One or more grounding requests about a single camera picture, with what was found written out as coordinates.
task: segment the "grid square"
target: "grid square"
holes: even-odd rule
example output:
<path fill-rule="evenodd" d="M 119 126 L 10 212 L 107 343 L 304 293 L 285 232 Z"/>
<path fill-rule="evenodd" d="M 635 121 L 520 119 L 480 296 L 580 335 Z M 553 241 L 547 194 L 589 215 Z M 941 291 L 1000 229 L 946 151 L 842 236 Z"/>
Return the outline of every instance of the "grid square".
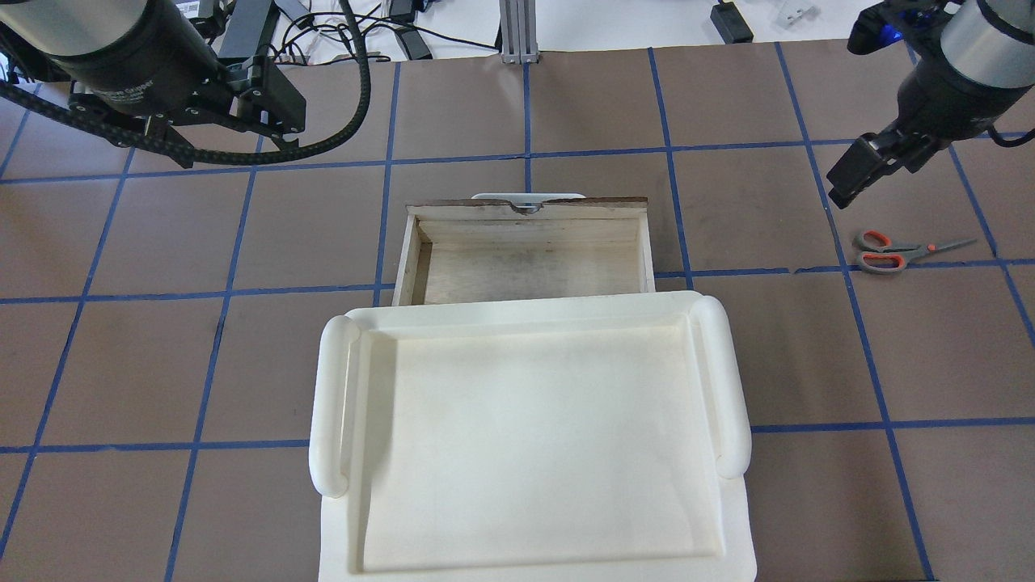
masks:
<path fill-rule="evenodd" d="M 14 502 L 27 457 L 27 455 L 0 455 L 0 520 L 3 520 L 0 523 L 7 523 L 10 504 Z"/>
<path fill-rule="evenodd" d="M 90 292 L 221 291 L 247 184 L 244 173 L 126 180 Z"/>
<path fill-rule="evenodd" d="M 664 145 L 647 51 L 546 53 L 529 72 L 533 151 Z"/>
<path fill-rule="evenodd" d="M 161 580 L 188 455 L 39 455 L 0 580 Z"/>
<path fill-rule="evenodd" d="M 707 277 L 693 287 L 730 316 L 752 425 L 881 419 L 839 272 Z"/>
<path fill-rule="evenodd" d="M 1035 317 L 1035 265 L 1014 265 L 1009 269 L 1013 284 L 1028 310 L 1028 317 Z"/>
<path fill-rule="evenodd" d="M 845 40 L 781 42 L 808 137 L 854 140 L 898 117 L 896 89 L 913 70 L 905 42 L 853 55 Z"/>
<path fill-rule="evenodd" d="M 88 303 L 46 444 L 194 438 L 220 299 Z"/>
<path fill-rule="evenodd" d="M 39 96 L 66 107 L 68 83 L 46 84 Z M 129 150 L 126 148 L 115 147 L 107 140 L 30 113 L 3 177 L 121 174 L 127 155 Z"/>
<path fill-rule="evenodd" d="M 804 147 L 679 151 L 696 270 L 837 264 Z"/>
<path fill-rule="evenodd" d="M 896 433 L 941 580 L 1024 580 L 1035 569 L 1035 427 Z"/>
<path fill-rule="evenodd" d="M 0 305 L 0 446 L 32 444 L 75 303 Z"/>
<path fill-rule="evenodd" d="M 825 176 L 847 150 L 848 146 L 818 146 L 815 151 L 820 173 Z M 824 186 L 829 192 L 826 179 Z M 869 229 L 918 244 L 977 239 L 973 244 L 924 259 L 927 262 L 993 258 L 959 173 L 947 152 L 931 158 L 919 174 L 901 170 L 881 178 L 844 210 L 833 204 L 830 208 L 849 263 L 854 263 L 859 254 L 853 242 L 855 236 Z"/>
<path fill-rule="evenodd" d="M 117 186 L 0 184 L 0 297 L 81 294 Z"/>
<path fill-rule="evenodd" d="M 521 159 L 449 162 L 392 166 L 382 283 L 394 282 L 403 254 L 406 205 L 430 200 L 460 200 L 481 193 L 525 192 Z"/>
<path fill-rule="evenodd" d="M 671 47 L 654 56 L 673 145 L 801 140 L 772 45 Z"/>
<path fill-rule="evenodd" d="M 953 147 L 992 229 L 999 256 L 1035 258 L 1035 237 L 1031 234 L 1031 225 L 1035 224 L 1035 205 L 1032 204 L 1035 165 L 1032 165 L 1031 148 L 1002 148 L 992 140 L 968 140 Z"/>
<path fill-rule="evenodd" d="M 682 271 L 669 165 L 663 153 L 541 157 L 532 161 L 536 192 L 586 197 L 646 196 L 655 271 Z"/>
<path fill-rule="evenodd" d="M 1035 415 L 1035 348 L 999 268 L 852 282 L 892 419 Z"/>
<path fill-rule="evenodd" d="M 667 291 L 686 291 L 686 278 L 662 278 L 654 280 L 654 290 L 658 293 Z"/>
<path fill-rule="evenodd" d="M 305 448 L 199 453 L 173 580 L 316 580 L 307 461 Z"/>
<path fill-rule="evenodd" d="M 330 318 L 369 304 L 369 291 L 234 297 L 205 440 L 308 438 L 320 333 Z"/>
<path fill-rule="evenodd" d="M 522 67 L 499 56 L 401 66 L 393 158 L 525 150 Z"/>
<path fill-rule="evenodd" d="M 382 168 L 260 172 L 234 287 L 373 282 L 383 179 Z"/>
<path fill-rule="evenodd" d="M 353 62 L 328 66 L 282 67 L 285 76 L 305 97 L 305 130 L 298 135 L 302 145 L 314 144 L 336 134 L 352 119 L 359 100 L 359 67 Z M 388 148 L 388 122 L 391 115 L 395 63 L 371 63 L 371 106 L 359 130 L 345 144 L 295 164 L 368 162 L 384 159 Z M 269 140 L 263 151 L 276 151 Z"/>
<path fill-rule="evenodd" d="M 923 578 L 883 431 L 753 435 L 746 479 L 759 582 Z"/>

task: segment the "metal bracket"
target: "metal bracket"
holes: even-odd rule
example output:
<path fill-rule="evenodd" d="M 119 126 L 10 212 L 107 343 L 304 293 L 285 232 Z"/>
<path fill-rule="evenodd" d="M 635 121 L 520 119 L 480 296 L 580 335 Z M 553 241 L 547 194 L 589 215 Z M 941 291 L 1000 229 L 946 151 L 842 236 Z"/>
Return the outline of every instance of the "metal bracket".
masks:
<path fill-rule="evenodd" d="M 539 62 L 539 43 L 535 40 L 535 0 L 500 0 L 500 32 L 503 62 Z"/>

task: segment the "orange scissor handle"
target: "orange scissor handle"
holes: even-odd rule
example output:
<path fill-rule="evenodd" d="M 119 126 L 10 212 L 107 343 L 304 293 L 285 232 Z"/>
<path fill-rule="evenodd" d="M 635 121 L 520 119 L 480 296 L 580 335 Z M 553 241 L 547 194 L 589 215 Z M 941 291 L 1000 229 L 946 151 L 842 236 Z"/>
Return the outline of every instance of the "orange scissor handle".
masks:
<path fill-rule="evenodd" d="M 906 269 L 909 261 L 898 253 L 860 253 L 859 268 L 866 272 L 891 274 Z"/>
<path fill-rule="evenodd" d="M 888 246 L 891 246 L 891 237 L 879 230 L 867 230 L 866 232 L 860 234 L 859 238 L 865 241 L 875 251 L 883 251 Z M 877 241 L 877 243 L 874 244 L 870 242 L 871 240 Z"/>

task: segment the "white floor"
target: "white floor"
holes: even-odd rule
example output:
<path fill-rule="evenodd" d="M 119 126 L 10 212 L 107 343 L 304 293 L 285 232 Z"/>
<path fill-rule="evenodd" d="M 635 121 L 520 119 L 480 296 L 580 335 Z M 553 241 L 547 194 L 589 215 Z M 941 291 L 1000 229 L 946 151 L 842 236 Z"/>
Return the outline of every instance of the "white floor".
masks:
<path fill-rule="evenodd" d="M 308 5 L 308 0 L 301 0 Z M 368 12 L 379 0 L 353 0 L 356 13 Z M 718 32 L 709 20 L 714 0 L 537 0 L 536 27 L 542 51 L 605 51 L 720 45 Z M 859 11 L 877 0 L 736 0 L 757 42 L 848 38 Z M 314 10 L 337 10 L 337 0 L 313 0 Z M 790 26 L 785 14 L 801 8 L 805 16 Z M 418 26 L 450 36 L 492 45 L 500 22 L 497 0 L 438 0 L 426 12 L 418 13 Z M 283 27 L 275 38 L 279 40 Z M 435 58 L 470 57 L 492 54 L 424 34 Z M 312 35 L 300 45 L 317 60 L 329 60 L 343 53 L 341 46 Z M 373 31 L 367 49 L 405 59 L 398 43 L 387 30 Z"/>

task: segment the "wooden drawer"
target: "wooden drawer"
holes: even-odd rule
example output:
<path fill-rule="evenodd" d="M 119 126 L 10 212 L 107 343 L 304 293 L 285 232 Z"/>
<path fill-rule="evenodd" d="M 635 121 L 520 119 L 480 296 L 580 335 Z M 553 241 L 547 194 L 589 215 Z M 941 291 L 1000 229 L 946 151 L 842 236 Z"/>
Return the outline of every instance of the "wooden drawer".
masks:
<path fill-rule="evenodd" d="M 646 198 L 407 207 L 393 305 L 654 291 Z"/>

